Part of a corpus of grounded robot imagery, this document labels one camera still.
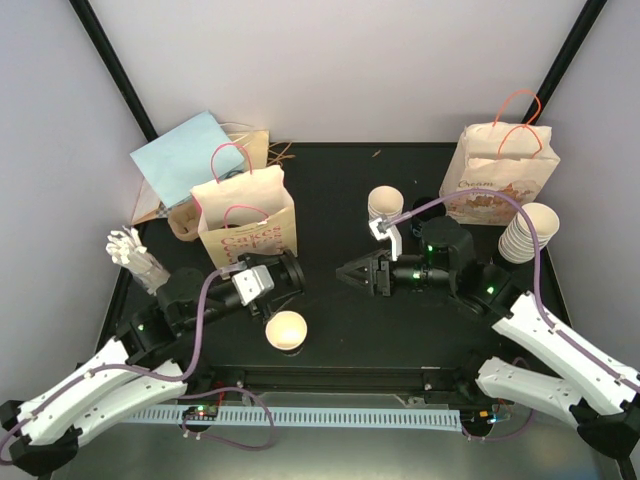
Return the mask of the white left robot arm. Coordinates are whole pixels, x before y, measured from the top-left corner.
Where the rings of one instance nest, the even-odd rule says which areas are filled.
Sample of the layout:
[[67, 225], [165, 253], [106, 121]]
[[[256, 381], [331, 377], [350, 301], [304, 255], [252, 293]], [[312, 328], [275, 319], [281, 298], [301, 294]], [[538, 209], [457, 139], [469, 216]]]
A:
[[175, 271], [150, 305], [66, 379], [31, 400], [2, 404], [1, 448], [9, 453], [2, 465], [47, 475], [141, 410], [185, 393], [207, 397], [215, 376], [199, 365], [206, 324], [240, 310], [267, 321], [304, 290], [302, 268], [289, 250], [243, 254], [209, 275]]

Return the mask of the black sleeved paper cup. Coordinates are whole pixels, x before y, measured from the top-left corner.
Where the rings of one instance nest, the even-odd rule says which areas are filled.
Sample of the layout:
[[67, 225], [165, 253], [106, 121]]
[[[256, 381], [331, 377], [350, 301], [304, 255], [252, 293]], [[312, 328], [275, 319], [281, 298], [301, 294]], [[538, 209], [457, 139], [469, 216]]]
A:
[[294, 311], [276, 313], [265, 326], [268, 343], [286, 356], [295, 356], [302, 350], [307, 334], [306, 320]]

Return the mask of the small stack paper cups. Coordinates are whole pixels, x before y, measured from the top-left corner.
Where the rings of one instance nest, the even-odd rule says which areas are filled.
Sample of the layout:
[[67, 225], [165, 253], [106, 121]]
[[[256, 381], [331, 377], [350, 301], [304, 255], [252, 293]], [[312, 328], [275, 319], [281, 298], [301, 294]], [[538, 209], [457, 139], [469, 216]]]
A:
[[403, 212], [404, 197], [394, 187], [382, 185], [370, 191], [367, 199], [369, 219], [386, 216], [396, 218]]

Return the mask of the cream paper bag pink sides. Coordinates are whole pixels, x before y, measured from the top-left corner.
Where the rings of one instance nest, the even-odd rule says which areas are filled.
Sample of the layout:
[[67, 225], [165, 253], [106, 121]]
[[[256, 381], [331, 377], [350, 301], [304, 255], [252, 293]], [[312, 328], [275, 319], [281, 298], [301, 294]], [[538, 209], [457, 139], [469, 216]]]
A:
[[197, 232], [217, 268], [242, 254], [298, 253], [295, 203], [278, 166], [250, 168], [228, 179], [217, 175], [191, 189], [200, 213]]

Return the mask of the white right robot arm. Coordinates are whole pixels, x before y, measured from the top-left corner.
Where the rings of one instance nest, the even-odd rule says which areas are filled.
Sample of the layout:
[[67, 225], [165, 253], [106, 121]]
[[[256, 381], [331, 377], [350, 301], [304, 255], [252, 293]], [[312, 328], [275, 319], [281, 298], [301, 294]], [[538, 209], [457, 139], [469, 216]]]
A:
[[404, 254], [396, 227], [376, 232], [391, 242], [339, 267], [336, 276], [371, 296], [398, 289], [439, 290], [473, 318], [525, 348], [553, 370], [544, 375], [497, 356], [475, 358], [454, 379], [457, 396], [476, 403], [510, 400], [574, 428], [597, 452], [623, 461], [639, 442], [639, 373], [598, 349], [550, 313], [512, 274], [476, 258], [471, 233], [448, 216], [422, 227], [419, 254]]

